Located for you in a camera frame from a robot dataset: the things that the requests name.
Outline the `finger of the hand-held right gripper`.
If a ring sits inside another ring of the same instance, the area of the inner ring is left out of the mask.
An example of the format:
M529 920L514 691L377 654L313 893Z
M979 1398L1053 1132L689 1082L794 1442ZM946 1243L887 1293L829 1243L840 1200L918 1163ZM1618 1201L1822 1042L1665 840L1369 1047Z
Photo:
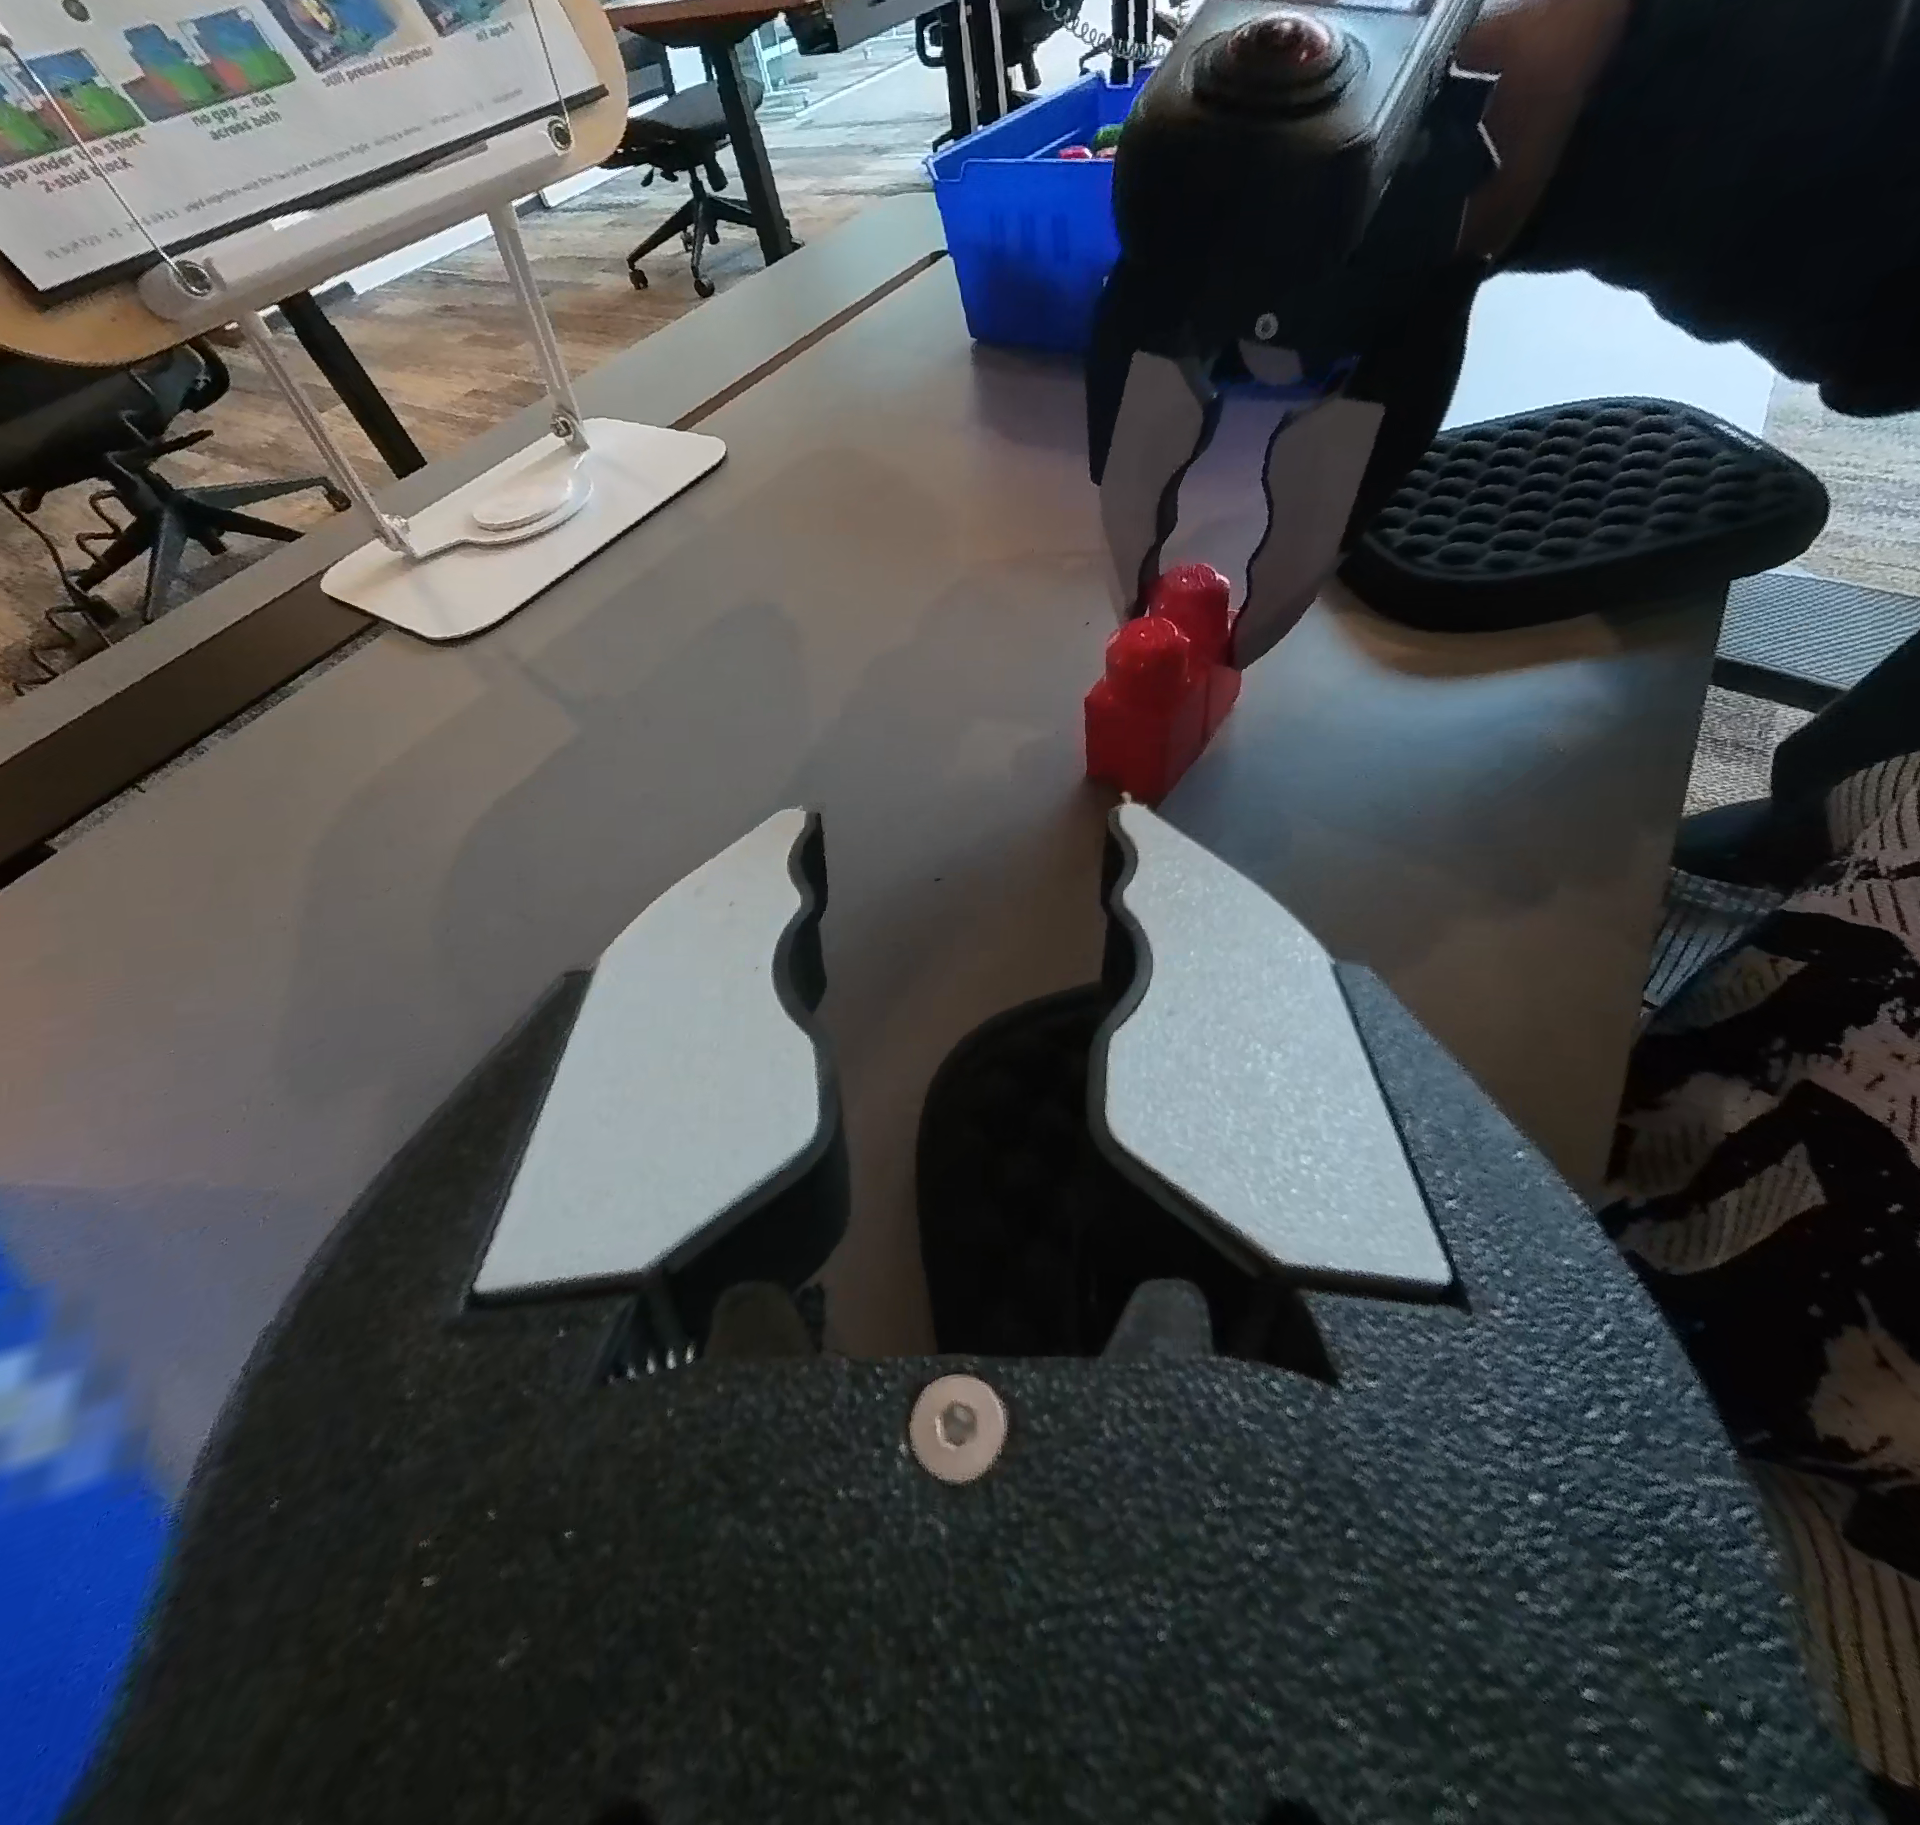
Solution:
M1288 402L1262 454L1266 523L1245 566L1231 664L1258 664L1331 579L1356 509L1385 408L1335 393Z
M1132 355L1098 478L1098 511L1118 617L1146 608L1161 551L1178 520L1188 468L1214 440L1217 387L1188 359Z

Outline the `white tabletop display stand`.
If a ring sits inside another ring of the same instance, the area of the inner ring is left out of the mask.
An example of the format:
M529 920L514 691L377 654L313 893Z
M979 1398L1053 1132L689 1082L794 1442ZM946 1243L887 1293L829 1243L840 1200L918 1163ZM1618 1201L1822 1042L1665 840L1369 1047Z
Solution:
M586 408L516 222L623 132L601 0L2 0L2 17L5 350L104 373L240 330L370 529L326 598L473 638L723 465L718 438ZM544 432L396 516L261 315L473 218Z

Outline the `blue plastic bin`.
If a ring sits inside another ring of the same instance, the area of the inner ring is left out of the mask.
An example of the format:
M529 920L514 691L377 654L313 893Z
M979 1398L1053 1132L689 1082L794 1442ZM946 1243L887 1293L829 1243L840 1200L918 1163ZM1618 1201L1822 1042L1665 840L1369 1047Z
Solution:
M153 1378L47 1193L5 1184L2 1818L56 1821L109 1724L174 1528Z
M1085 355L1117 262L1115 162L1067 165L1053 153L1123 125L1142 86L1086 75L928 159L978 343Z

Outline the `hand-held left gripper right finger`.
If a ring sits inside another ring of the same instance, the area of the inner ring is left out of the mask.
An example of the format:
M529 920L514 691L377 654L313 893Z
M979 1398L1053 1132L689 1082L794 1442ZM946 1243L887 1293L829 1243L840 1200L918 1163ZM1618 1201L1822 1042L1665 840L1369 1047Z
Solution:
M1132 798L1111 813L1101 905L1088 1126L1117 1171L1250 1274L1448 1298L1454 1262L1318 936Z

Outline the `black-and-white patterned garment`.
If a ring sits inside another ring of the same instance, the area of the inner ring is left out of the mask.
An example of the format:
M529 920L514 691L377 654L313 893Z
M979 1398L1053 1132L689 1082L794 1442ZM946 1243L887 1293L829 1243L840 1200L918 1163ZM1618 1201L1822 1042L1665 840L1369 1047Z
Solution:
M1596 1217L1756 1479L1808 1672L1889 1821L1918 1800L1916 756L1636 1045Z

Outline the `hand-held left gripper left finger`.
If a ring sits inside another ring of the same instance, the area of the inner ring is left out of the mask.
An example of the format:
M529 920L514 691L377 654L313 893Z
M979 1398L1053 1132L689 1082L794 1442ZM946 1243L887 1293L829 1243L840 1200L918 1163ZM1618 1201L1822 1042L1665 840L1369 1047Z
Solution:
M480 1303L802 1290L845 1232L825 1000L825 829L774 812L610 945L479 1263Z

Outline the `black honeycomb pad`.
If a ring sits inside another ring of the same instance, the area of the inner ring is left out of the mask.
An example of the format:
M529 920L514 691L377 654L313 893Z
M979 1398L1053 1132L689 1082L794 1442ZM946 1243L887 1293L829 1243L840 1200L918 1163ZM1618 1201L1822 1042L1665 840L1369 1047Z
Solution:
M1829 516L1820 478L1741 425L1599 399L1441 431L1338 573L1415 631L1504 634L1717 593Z

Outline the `person's right forearm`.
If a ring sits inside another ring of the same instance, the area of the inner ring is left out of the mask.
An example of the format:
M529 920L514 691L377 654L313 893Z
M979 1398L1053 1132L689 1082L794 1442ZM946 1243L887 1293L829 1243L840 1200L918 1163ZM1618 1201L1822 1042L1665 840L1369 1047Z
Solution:
M1918 0L1487 0L1464 243L1588 272L1848 418L1918 404Z

